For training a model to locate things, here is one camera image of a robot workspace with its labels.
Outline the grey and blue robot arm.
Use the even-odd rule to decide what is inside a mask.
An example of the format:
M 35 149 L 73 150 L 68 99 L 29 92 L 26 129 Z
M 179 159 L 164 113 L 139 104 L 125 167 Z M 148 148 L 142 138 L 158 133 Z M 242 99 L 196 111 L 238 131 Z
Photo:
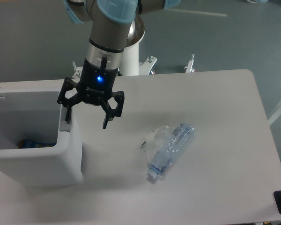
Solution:
M 65 78 L 57 99 L 67 110 L 65 121 L 71 119 L 72 107 L 80 102 L 102 107 L 106 113 L 103 128 L 114 117 L 121 116 L 125 94 L 112 88 L 135 17 L 179 3 L 178 0 L 64 1 L 74 23 L 93 22 L 80 81 Z

